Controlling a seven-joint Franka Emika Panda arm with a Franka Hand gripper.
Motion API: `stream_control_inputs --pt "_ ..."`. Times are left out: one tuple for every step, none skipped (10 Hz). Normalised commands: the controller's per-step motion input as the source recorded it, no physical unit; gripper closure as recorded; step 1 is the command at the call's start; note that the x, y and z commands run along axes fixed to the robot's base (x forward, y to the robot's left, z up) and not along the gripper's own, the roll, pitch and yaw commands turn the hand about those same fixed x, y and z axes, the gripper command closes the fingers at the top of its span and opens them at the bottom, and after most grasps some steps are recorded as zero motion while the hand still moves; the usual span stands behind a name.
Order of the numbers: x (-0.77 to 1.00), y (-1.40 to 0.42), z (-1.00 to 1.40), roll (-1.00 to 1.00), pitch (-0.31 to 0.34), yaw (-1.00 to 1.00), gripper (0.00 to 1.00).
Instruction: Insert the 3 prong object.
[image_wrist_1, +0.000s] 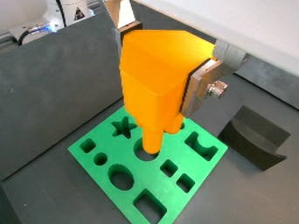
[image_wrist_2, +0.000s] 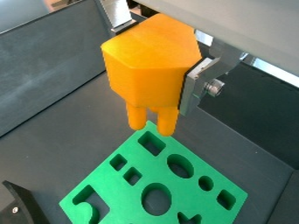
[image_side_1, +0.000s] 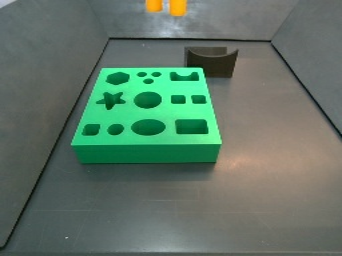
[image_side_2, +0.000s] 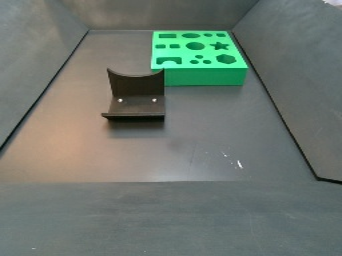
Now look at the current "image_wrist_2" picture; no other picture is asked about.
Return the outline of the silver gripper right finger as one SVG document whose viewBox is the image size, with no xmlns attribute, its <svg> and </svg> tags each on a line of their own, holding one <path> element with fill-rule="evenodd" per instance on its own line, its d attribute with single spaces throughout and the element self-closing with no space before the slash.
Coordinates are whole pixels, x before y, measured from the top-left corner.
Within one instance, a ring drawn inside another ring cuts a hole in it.
<svg viewBox="0 0 299 224">
<path fill-rule="evenodd" d="M 240 62 L 242 52 L 216 38 L 209 46 L 209 56 L 201 59 L 184 75 L 180 114 L 186 116 L 198 105 L 205 94 L 212 97 L 220 94 L 224 83 L 217 80 Z"/>
</svg>

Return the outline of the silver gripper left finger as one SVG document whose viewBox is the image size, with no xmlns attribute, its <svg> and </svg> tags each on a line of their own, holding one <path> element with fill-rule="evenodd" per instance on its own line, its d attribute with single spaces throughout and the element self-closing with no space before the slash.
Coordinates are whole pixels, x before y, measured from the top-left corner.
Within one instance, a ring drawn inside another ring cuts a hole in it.
<svg viewBox="0 0 299 224">
<path fill-rule="evenodd" d="M 112 36 L 137 25 L 130 16 L 126 0 L 98 0 L 98 3 L 106 17 L 108 31 Z"/>
</svg>

